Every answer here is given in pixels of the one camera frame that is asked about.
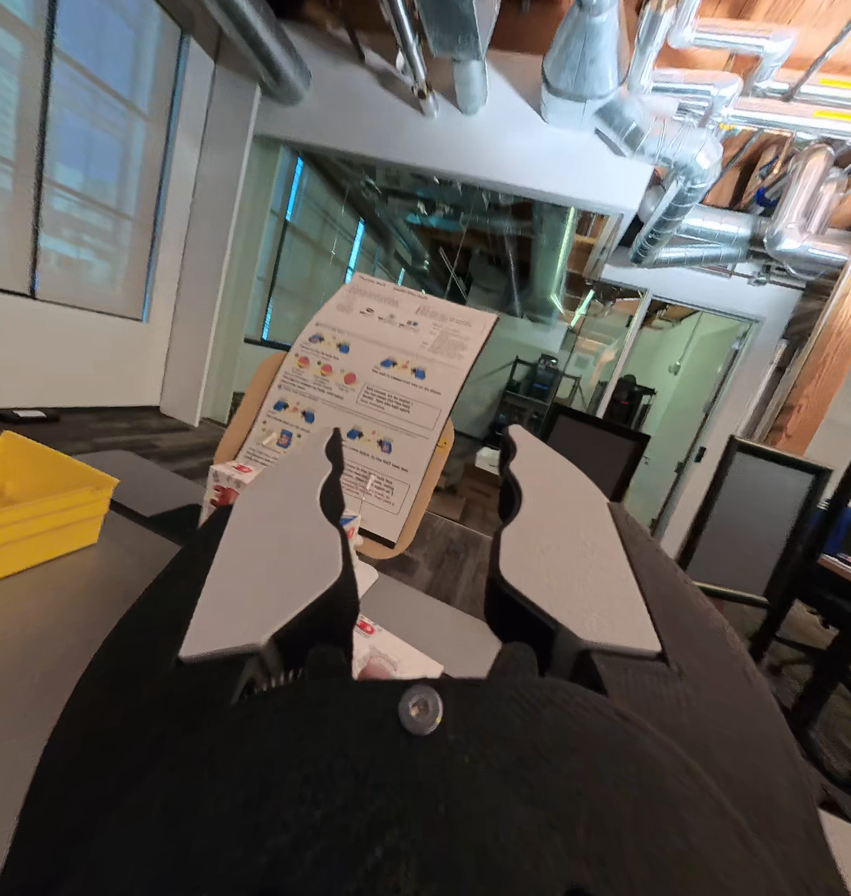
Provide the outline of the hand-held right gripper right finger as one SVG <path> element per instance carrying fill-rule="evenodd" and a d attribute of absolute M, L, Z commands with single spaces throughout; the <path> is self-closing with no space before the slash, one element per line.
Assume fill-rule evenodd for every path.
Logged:
<path fill-rule="evenodd" d="M 572 674 L 581 655 L 663 656 L 609 500 L 524 427 L 502 439 L 500 526 L 484 613 L 504 644 L 526 644 L 541 674 Z"/>

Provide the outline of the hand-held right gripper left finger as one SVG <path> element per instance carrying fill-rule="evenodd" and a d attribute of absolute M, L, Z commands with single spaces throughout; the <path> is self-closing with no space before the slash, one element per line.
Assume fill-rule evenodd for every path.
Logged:
<path fill-rule="evenodd" d="M 256 655 L 274 671 L 333 651 L 350 666 L 360 609 L 345 508 L 342 436 L 327 428 L 262 469 L 228 507 L 178 657 Z"/>

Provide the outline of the white printed puzzle box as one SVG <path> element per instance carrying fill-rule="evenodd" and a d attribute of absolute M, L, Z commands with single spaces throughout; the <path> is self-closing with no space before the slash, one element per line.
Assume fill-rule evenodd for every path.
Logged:
<path fill-rule="evenodd" d="M 202 506 L 198 520 L 200 528 L 219 508 L 235 503 L 240 492 L 250 484 L 264 469 L 237 461 L 213 464 L 209 468 Z M 351 559 L 357 562 L 356 549 L 362 543 L 360 535 L 361 511 L 363 499 L 360 497 L 344 497 L 341 524 L 346 533 L 351 552 Z"/>

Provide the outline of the folded paper leaflet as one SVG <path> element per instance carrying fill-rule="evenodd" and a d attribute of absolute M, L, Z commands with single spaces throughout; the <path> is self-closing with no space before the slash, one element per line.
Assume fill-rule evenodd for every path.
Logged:
<path fill-rule="evenodd" d="M 443 666 L 364 615 L 353 633 L 352 678 L 413 680 L 441 678 Z"/>

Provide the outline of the dark rolling partition panel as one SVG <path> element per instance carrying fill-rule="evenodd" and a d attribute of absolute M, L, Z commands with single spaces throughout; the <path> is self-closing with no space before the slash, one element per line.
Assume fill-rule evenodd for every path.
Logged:
<path fill-rule="evenodd" d="M 678 566 L 713 599 L 775 599 L 816 518 L 833 470 L 732 435 L 684 542 Z"/>

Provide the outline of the printed instruction sheet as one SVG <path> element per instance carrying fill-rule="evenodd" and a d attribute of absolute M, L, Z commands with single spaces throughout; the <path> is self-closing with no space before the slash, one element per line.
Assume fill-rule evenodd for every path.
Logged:
<path fill-rule="evenodd" d="M 355 274 L 285 353 L 237 460 L 260 468 L 339 430 L 362 529 L 397 546 L 498 318 Z"/>

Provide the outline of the yellow plastic bin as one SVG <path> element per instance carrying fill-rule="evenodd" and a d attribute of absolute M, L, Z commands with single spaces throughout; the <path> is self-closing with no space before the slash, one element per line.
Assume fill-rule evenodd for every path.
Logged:
<path fill-rule="evenodd" d="M 97 543 L 119 480 L 0 434 L 0 580 Z"/>

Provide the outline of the wooden column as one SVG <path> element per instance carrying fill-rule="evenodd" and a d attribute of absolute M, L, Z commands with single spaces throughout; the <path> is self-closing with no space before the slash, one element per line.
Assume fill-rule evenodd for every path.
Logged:
<path fill-rule="evenodd" d="M 804 454 L 851 368 L 851 257 L 802 355 L 797 375 L 763 442 Z"/>

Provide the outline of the silver insulated pipe run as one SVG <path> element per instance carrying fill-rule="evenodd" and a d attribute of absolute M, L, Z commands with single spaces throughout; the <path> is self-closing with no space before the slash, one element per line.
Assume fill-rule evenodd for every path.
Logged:
<path fill-rule="evenodd" d="M 595 132 L 613 151 L 664 174 L 662 185 L 645 194 L 631 263 L 740 263 L 761 246 L 798 277 L 841 270 L 851 257 L 851 233 L 830 223 L 847 175 L 827 143 L 812 143 L 792 157 L 769 218 L 701 203 L 722 172 L 723 147 L 714 127 L 731 123 L 727 113 L 745 109 L 726 103 L 720 93 L 711 95 L 699 125 L 658 115 L 648 105 L 659 47 L 675 37 L 681 20 L 669 2 L 644 5 L 626 81 L 592 117 Z"/>

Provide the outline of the window with roller blind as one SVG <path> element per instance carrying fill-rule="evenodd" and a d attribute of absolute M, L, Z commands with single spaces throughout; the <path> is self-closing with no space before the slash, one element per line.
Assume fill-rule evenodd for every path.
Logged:
<path fill-rule="evenodd" d="M 186 38 L 152 1 L 0 1 L 0 294 L 145 321 Z"/>

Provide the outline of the metal conduit pipe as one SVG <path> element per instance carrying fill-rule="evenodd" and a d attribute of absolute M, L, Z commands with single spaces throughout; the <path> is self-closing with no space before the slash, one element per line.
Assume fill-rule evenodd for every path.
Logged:
<path fill-rule="evenodd" d="M 383 17 L 389 25 L 398 49 L 399 73 L 409 78 L 411 92 L 426 118 L 436 118 L 438 104 L 428 79 L 419 35 L 413 23 L 409 3 L 379 1 Z"/>

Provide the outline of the silver foil cone duct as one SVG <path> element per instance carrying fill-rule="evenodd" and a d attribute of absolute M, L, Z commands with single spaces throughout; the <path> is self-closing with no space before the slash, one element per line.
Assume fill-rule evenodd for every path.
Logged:
<path fill-rule="evenodd" d="M 542 61 L 543 120 L 587 130 L 624 84 L 631 53 L 621 1 L 573 2 Z"/>

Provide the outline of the galvanised sheet metal duct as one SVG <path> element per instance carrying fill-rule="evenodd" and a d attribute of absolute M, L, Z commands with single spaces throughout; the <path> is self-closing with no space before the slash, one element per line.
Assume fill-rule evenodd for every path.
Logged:
<path fill-rule="evenodd" d="M 487 50 L 500 1 L 420 1 L 419 15 L 433 56 L 451 61 L 460 112 L 476 115 L 487 103 Z"/>

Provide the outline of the grey spiral air duct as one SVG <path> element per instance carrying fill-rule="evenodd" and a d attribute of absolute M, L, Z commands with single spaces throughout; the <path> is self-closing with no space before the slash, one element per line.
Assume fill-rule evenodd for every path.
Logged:
<path fill-rule="evenodd" d="M 305 99 L 312 74 L 267 2 L 201 4 L 248 61 L 264 94 L 284 106 L 297 106 Z"/>

